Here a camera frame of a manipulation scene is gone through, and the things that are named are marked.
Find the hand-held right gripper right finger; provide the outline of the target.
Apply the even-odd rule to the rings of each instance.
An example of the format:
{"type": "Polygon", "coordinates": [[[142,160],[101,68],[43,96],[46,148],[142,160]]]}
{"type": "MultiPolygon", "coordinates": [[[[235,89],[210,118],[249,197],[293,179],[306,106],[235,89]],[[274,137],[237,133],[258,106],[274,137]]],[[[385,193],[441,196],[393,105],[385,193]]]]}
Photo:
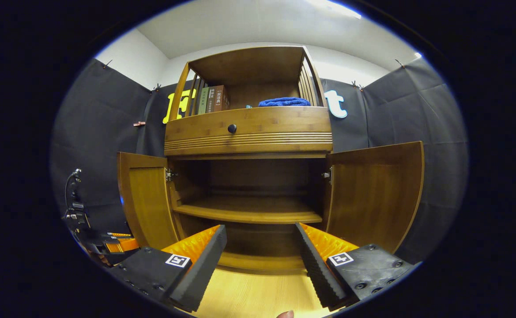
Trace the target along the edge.
{"type": "Polygon", "coordinates": [[[329,310],[373,298],[417,269],[377,244],[359,247],[301,222],[294,236],[316,295],[329,310]]]}

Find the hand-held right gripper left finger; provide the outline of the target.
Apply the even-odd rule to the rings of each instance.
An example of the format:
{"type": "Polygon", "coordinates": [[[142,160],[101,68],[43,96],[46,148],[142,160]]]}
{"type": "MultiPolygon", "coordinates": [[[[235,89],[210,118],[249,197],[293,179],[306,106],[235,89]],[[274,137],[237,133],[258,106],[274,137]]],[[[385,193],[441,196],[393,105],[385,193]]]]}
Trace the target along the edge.
{"type": "Polygon", "coordinates": [[[159,304],[191,313],[199,309],[226,243],[226,227],[213,226],[161,250],[141,247],[109,273],[159,304]]]}

